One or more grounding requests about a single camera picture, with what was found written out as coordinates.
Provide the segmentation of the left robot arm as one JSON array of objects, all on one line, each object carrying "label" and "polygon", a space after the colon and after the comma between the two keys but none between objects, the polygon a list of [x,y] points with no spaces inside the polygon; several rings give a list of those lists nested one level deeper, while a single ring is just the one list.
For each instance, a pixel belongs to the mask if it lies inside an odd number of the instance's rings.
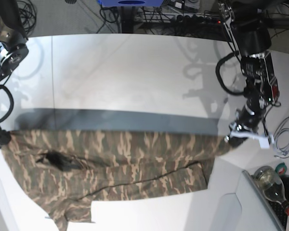
[{"label": "left robot arm", "polygon": [[[270,34],[261,16],[265,8],[257,1],[220,0],[218,5],[224,34],[233,45],[230,47],[232,52],[218,61],[215,73],[225,92],[247,100],[229,124],[230,133],[225,141],[238,147],[246,139],[256,139],[262,148],[269,148],[274,137],[268,132],[265,118],[268,107],[280,106],[280,92],[269,51]],[[245,77],[246,86],[242,91],[230,90],[220,73],[221,66],[233,57],[238,59]]]}]

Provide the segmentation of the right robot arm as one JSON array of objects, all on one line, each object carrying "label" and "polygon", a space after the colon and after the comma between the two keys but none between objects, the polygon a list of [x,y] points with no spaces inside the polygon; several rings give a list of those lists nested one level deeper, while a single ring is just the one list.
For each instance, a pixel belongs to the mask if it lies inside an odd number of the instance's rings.
[{"label": "right robot arm", "polygon": [[[0,118],[0,123],[10,116],[14,108],[13,96],[1,81],[8,79],[28,55],[27,41],[17,1],[0,0],[0,90],[7,94],[10,102],[8,111]],[[0,126],[0,148],[10,141],[10,133]]]}]

